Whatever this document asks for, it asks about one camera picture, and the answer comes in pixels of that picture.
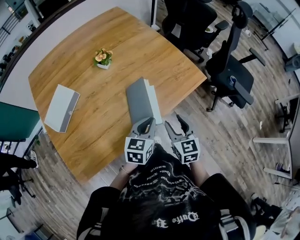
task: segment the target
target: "black t-shirt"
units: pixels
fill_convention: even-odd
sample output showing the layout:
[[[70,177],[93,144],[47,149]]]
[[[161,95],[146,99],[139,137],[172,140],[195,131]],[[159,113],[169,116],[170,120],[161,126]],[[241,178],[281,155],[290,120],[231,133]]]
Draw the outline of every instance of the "black t-shirt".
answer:
[[[208,191],[217,191],[218,181],[224,182],[221,174],[213,178],[204,184]],[[78,228],[78,239],[105,239],[112,234],[131,238],[179,238],[188,234],[199,239],[222,239],[222,206],[192,179],[187,165],[162,147],[156,148],[148,163],[136,168],[122,192],[103,187],[92,194]],[[233,188],[228,182],[224,186]]]

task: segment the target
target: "floor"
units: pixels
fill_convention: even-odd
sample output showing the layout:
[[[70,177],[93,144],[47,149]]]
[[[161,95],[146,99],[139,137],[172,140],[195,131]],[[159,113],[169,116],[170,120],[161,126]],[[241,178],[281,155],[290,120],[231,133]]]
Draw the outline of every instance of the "floor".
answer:
[[[215,23],[223,19],[231,23],[231,7],[224,8],[216,0],[211,5],[218,13]],[[165,16],[164,3],[158,0],[158,24]],[[250,22],[249,27],[251,31],[257,28],[253,22]],[[222,41],[228,38],[229,31],[224,30],[212,43],[210,48],[213,51],[220,48]],[[289,184],[289,181],[265,174],[263,167],[273,168],[276,162],[286,161],[286,149],[281,145],[253,143],[252,138],[280,136],[280,125],[274,118],[278,111],[274,101],[298,93],[299,83],[294,74],[284,71],[282,53],[274,40],[270,37],[265,43],[270,49],[267,52],[263,50],[257,36],[247,37],[242,33],[238,48],[234,52],[234,56],[240,59],[246,57],[252,47],[267,63],[266,67],[257,60],[245,64],[255,78],[251,92],[255,101],[251,106],[247,105],[244,109],[236,106],[230,108],[226,100],[221,100],[215,111],[208,113],[206,108],[211,106],[213,100],[211,89],[200,86],[173,113],[165,116],[164,120],[178,130],[175,114],[188,117],[197,131],[201,144],[201,160],[205,162],[209,174],[223,173],[246,201],[249,202],[251,194],[257,192],[258,195],[266,197],[269,203],[281,205],[288,196],[289,188],[274,183],[279,181]],[[164,148],[171,152],[170,142],[162,126],[158,126],[157,133],[163,140]],[[24,193],[22,205],[13,209],[15,216],[12,220],[24,231],[43,223],[58,238],[73,240],[90,194],[98,187],[111,183],[124,158],[116,159],[81,186],[66,168],[47,134],[41,134],[33,148],[39,158],[39,168],[23,171],[23,176],[34,179],[35,182],[28,186],[37,197],[32,199]]]

